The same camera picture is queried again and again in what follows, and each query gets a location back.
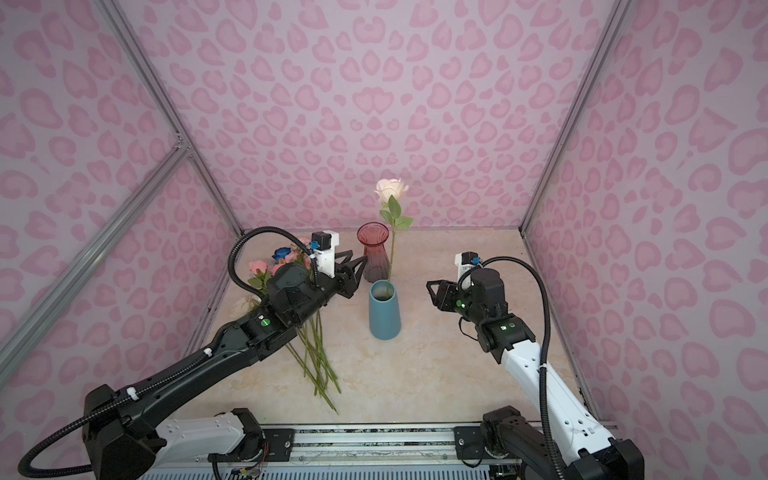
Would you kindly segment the teal ceramic vase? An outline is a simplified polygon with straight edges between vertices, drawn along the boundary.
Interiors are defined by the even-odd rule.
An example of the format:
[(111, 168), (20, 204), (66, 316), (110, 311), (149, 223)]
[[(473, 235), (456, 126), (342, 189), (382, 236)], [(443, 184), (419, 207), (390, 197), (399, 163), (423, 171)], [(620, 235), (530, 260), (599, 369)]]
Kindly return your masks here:
[(397, 290), (387, 280), (372, 284), (369, 292), (369, 328), (378, 340), (392, 340), (401, 331), (401, 315)]

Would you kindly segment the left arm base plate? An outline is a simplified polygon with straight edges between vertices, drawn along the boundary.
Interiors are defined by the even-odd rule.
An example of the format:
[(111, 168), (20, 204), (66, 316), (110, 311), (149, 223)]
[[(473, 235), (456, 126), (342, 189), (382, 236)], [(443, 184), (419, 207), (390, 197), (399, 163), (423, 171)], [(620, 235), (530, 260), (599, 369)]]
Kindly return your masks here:
[(246, 432), (234, 450), (225, 455), (228, 462), (287, 462), (293, 449), (295, 430), (267, 428)]

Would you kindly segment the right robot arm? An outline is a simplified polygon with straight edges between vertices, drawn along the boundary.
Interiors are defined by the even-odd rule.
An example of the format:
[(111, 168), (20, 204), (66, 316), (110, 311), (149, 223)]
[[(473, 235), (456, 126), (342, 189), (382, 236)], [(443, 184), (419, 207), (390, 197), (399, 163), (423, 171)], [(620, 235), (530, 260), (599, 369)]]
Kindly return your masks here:
[(484, 415), (480, 431), (489, 455), (508, 455), (525, 473), (541, 479), (642, 479), (645, 460), (628, 439), (618, 439), (567, 387), (548, 362), (549, 343), (508, 306), (498, 271), (482, 266), (458, 280), (427, 283), (432, 304), (454, 312), (475, 328), (483, 352), (490, 354), (522, 388), (540, 414), (533, 426), (515, 408)]

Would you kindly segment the white rose stem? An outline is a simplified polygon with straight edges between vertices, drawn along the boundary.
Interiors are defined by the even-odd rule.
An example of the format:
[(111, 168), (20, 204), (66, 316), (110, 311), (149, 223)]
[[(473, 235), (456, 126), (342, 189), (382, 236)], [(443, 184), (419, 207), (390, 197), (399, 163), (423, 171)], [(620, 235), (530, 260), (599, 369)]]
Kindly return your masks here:
[(407, 191), (408, 186), (402, 179), (381, 179), (375, 185), (375, 193), (381, 205), (380, 216), (391, 230), (388, 282), (392, 281), (397, 235), (401, 231), (410, 229), (414, 221), (413, 218), (405, 215), (401, 205), (401, 200)]

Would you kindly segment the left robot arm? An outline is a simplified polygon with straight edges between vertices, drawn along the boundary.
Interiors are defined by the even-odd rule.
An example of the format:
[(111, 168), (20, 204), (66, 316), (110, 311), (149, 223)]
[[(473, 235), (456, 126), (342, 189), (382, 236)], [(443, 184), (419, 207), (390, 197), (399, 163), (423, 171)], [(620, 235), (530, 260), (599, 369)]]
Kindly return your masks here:
[(85, 401), (82, 438), (98, 479), (138, 479), (163, 461), (205, 456), (217, 463), (258, 461), (266, 439), (246, 408), (176, 425), (170, 417), (228, 376), (290, 344), (304, 324), (336, 295), (350, 298), (366, 257), (333, 255), (317, 275), (284, 266), (251, 312), (220, 327), (201, 350), (133, 386), (103, 385)]

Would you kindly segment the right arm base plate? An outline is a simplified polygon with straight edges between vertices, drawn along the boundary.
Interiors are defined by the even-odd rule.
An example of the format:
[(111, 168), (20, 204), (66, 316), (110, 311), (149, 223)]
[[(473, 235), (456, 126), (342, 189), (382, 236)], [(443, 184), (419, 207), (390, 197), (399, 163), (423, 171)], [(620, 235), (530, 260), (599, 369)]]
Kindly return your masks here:
[(460, 461), (473, 464), (480, 459), (491, 459), (480, 425), (456, 426), (453, 428), (453, 435), (455, 454)]

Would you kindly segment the pink rose stem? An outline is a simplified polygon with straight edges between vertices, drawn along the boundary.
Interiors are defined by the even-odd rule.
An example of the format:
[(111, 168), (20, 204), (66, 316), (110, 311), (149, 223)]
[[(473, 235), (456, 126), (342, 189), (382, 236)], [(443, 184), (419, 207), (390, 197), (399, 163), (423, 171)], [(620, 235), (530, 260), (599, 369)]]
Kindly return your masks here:
[[(264, 260), (257, 260), (257, 261), (250, 262), (248, 266), (248, 269), (250, 272), (250, 278), (247, 280), (247, 283), (251, 287), (254, 287), (260, 293), (266, 294), (267, 281), (274, 276), (274, 275), (271, 275), (269, 272), (269, 267), (272, 265), (273, 265), (273, 262), (268, 263)], [(308, 274), (310, 279), (313, 279), (314, 275), (311, 272)]]

